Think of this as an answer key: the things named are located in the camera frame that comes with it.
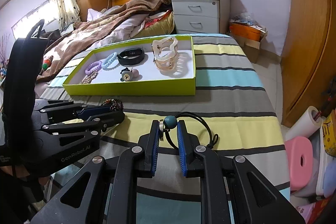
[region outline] floor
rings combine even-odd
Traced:
[[[256,64],[252,64],[257,72],[263,86],[267,92],[267,95],[273,105],[273,108],[277,114],[279,123],[282,119],[282,77],[280,64],[275,61],[259,56]],[[284,136],[289,128],[280,125],[282,136]],[[309,204],[306,198],[296,198],[291,195],[290,202],[293,206],[301,206]]]

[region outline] pillow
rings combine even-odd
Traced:
[[[141,37],[154,37],[157,35],[171,34],[175,28],[173,13],[170,13],[169,16],[155,22],[153,25],[150,25],[146,29],[140,31],[137,35],[132,38],[141,38]]]

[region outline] orange container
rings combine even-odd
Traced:
[[[248,25],[230,23],[230,30],[233,34],[260,42],[261,31]]]

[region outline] striped bedsheet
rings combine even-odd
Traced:
[[[219,135],[214,150],[219,155],[245,155],[280,192],[289,199],[287,156],[278,119],[266,91],[236,41],[221,34],[194,34],[196,59],[195,96],[69,96],[62,83],[89,53],[74,57],[42,94],[42,99],[73,99],[100,105],[107,98],[124,104],[125,120],[107,130],[100,149],[90,156],[55,173],[45,191],[43,206],[74,174],[95,155],[111,158],[134,146],[147,134],[152,120],[181,111],[191,111],[206,120],[213,134]],[[184,118],[188,132],[201,144],[209,136],[203,126]],[[176,133],[171,138],[177,143]],[[138,179],[138,223],[200,223],[200,182],[185,179],[176,150],[160,142],[157,171],[152,179]]]

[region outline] drawer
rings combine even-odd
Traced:
[[[219,33],[219,18],[174,14],[176,30]]]
[[[172,0],[174,15],[219,18],[219,0]]]
[[[190,33],[202,33],[202,32],[193,32],[193,31],[176,30],[176,34],[190,34]]]

